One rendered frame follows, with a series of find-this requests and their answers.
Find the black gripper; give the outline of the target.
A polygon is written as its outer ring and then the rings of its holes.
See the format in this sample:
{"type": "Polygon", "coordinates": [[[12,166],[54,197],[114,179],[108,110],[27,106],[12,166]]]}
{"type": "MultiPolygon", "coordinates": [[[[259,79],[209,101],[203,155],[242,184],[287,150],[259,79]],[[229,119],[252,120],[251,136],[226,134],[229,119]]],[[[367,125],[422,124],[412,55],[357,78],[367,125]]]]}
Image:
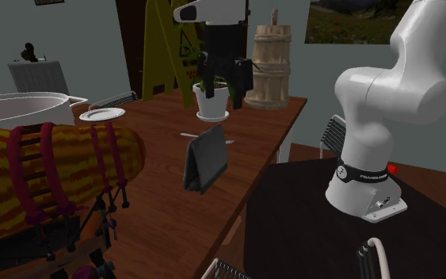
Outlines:
{"type": "Polygon", "coordinates": [[[235,60],[230,75],[232,108],[240,109],[246,92],[253,89],[253,62],[246,59],[244,24],[205,25],[204,51],[197,55],[197,74],[206,97],[214,97],[214,78],[217,58],[235,60]]]}

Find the brown wooden table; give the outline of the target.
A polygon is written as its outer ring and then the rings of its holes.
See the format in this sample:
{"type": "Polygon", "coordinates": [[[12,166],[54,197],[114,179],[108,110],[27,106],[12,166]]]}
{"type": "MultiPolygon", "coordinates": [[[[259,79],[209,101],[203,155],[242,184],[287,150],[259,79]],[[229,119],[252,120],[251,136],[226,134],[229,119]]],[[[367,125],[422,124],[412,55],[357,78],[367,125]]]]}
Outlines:
{"type": "Polygon", "coordinates": [[[301,113],[305,100],[290,97],[283,109],[231,110],[222,122],[226,171],[202,195],[185,190],[185,156],[191,137],[211,124],[178,92],[124,104],[125,114],[106,122],[76,120],[75,127],[113,124],[143,140],[143,170],[127,184],[128,207],[113,213],[117,238],[104,254],[116,279],[200,279],[254,186],[301,113]]]}

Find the black folded case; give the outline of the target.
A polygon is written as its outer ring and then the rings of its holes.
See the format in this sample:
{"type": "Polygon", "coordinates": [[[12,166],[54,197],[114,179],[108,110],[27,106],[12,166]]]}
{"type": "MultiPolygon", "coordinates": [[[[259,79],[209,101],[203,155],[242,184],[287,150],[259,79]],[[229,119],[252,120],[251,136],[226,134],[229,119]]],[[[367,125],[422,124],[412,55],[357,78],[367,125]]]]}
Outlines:
{"type": "Polygon", "coordinates": [[[204,194],[226,171],[228,164],[224,130],[217,124],[189,141],[183,187],[204,194]]]}

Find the yellow orange striped drum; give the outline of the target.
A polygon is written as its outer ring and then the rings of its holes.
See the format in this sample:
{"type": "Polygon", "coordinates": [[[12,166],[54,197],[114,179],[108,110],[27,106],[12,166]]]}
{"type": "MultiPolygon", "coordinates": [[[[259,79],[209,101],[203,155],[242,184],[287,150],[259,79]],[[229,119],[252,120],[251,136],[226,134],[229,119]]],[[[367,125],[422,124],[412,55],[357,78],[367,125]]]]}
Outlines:
{"type": "Polygon", "coordinates": [[[145,159],[110,123],[0,128],[0,279],[116,279],[113,213],[145,159]]]}

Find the white knife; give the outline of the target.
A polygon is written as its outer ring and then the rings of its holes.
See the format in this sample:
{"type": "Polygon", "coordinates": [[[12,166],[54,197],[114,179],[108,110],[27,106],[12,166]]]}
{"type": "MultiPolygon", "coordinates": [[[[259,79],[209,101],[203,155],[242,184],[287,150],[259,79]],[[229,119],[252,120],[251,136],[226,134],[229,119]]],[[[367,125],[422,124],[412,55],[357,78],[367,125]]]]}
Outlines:
{"type": "MultiPolygon", "coordinates": [[[[194,135],[194,134],[189,134],[189,133],[184,133],[184,132],[180,133],[179,135],[185,136],[185,137],[191,137],[191,138],[197,138],[200,136],[200,135],[194,135]]],[[[225,144],[232,144],[233,142],[234,142],[233,139],[225,140],[225,144]]]]}

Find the dark brown door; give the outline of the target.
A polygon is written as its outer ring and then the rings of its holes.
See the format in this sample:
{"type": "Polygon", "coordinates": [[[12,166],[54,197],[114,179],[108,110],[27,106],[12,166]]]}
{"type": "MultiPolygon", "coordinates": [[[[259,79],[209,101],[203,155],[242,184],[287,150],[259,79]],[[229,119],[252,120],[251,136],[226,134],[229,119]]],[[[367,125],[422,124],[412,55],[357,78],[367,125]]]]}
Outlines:
{"type": "Polygon", "coordinates": [[[174,72],[156,5],[160,0],[115,0],[131,90],[143,100],[171,93],[174,72]]]}

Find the yellow folding floor sign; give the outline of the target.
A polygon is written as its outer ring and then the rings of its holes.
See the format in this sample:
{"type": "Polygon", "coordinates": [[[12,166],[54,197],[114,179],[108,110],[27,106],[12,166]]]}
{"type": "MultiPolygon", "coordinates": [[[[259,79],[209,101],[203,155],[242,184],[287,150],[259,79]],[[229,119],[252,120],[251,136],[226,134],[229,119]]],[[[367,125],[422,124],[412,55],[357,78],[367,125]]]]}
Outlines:
{"type": "Polygon", "coordinates": [[[196,53],[200,50],[196,26],[179,25],[173,11],[194,0],[147,0],[143,53],[142,100],[153,98],[154,88],[165,94],[180,91],[183,106],[194,105],[192,80],[196,77],[196,53]]]}

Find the landscape wall picture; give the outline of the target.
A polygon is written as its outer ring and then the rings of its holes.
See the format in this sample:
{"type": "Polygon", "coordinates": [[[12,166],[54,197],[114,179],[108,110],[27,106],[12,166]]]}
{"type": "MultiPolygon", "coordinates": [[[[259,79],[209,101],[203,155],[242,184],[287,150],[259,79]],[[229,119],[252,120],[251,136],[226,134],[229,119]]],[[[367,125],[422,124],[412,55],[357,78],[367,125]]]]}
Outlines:
{"type": "Polygon", "coordinates": [[[306,44],[389,44],[413,0],[311,0],[306,44]]]}

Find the wooden butter churn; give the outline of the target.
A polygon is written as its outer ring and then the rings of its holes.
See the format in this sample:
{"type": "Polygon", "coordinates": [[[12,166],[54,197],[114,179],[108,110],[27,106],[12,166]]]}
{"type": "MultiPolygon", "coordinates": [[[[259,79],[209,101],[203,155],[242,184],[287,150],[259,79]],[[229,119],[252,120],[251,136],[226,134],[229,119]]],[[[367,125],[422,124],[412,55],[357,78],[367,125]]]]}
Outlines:
{"type": "Polygon", "coordinates": [[[244,102],[256,109],[282,109],[289,103],[291,26],[278,24],[278,9],[269,25],[258,25],[254,35],[253,89],[244,102]]]}

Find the dark robot stand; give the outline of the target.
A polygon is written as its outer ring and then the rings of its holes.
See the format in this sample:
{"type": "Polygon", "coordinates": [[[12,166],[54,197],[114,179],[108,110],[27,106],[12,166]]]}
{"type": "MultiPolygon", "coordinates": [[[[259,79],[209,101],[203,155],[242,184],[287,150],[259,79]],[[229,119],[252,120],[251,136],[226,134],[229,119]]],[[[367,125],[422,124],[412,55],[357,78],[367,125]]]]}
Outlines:
{"type": "Polygon", "coordinates": [[[246,206],[244,268],[253,279],[360,279],[356,256],[376,237],[391,279],[446,279],[446,209],[404,182],[408,209],[377,224],[326,199],[336,159],[272,164],[246,206]]]}

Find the green plant in white pot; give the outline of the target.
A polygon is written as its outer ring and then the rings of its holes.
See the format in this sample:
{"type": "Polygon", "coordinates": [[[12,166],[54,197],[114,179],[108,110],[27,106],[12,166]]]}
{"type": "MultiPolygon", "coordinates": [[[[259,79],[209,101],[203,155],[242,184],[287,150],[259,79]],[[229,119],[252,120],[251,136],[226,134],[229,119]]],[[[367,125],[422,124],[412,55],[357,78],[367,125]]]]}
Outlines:
{"type": "MultiPolygon", "coordinates": [[[[196,53],[204,51],[204,42],[202,42],[203,48],[196,53]]],[[[199,119],[206,122],[220,122],[227,119],[229,112],[227,111],[227,104],[232,104],[231,87],[228,83],[230,80],[231,72],[235,60],[231,57],[227,58],[215,58],[217,60],[215,66],[215,78],[214,78],[214,97],[206,97],[201,84],[202,78],[197,74],[192,80],[193,92],[196,95],[199,111],[197,116],[199,119]]]]}

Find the grey cabinet with dark figure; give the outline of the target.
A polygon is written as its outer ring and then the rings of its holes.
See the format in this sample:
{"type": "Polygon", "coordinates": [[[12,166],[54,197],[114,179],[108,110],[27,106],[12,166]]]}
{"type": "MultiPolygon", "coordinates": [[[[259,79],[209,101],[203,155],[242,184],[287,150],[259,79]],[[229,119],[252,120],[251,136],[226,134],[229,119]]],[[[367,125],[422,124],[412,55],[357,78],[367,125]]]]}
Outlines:
{"type": "Polygon", "coordinates": [[[70,94],[59,61],[37,59],[32,43],[25,44],[21,58],[22,61],[8,64],[17,92],[70,94]]]}

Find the white plate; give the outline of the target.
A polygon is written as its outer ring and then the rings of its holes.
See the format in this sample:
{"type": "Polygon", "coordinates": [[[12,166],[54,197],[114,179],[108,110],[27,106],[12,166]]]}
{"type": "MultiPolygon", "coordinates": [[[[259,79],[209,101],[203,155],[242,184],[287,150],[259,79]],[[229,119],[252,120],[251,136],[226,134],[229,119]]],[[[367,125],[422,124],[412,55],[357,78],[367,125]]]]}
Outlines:
{"type": "Polygon", "coordinates": [[[125,110],[122,108],[100,108],[82,113],[79,119],[88,122],[99,122],[113,120],[122,117],[124,114],[125,110]]]}

